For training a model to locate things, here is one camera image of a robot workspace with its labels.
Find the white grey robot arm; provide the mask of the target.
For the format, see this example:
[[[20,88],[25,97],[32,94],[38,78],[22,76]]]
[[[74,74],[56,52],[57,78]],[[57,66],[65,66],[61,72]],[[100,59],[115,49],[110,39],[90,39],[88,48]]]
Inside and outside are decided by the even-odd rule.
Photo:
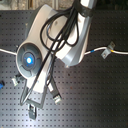
[[[47,91],[55,103],[61,101],[52,77],[55,59],[60,59],[66,66],[81,62],[96,2],[74,0],[70,8],[61,12],[43,5],[31,15],[26,40],[16,55],[18,71],[26,79],[20,105],[28,103],[31,119],[35,120],[36,109],[43,107]]]

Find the grey gripper bracket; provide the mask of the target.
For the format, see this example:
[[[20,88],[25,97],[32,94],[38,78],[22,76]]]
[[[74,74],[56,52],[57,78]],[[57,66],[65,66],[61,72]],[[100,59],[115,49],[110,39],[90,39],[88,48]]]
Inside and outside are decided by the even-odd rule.
[[[52,76],[45,79],[33,77],[27,80],[21,94],[20,105],[29,104],[29,118],[36,119],[36,107],[43,108],[47,92],[51,93],[56,104],[62,100],[61,95],[57,94],[57,86]]]

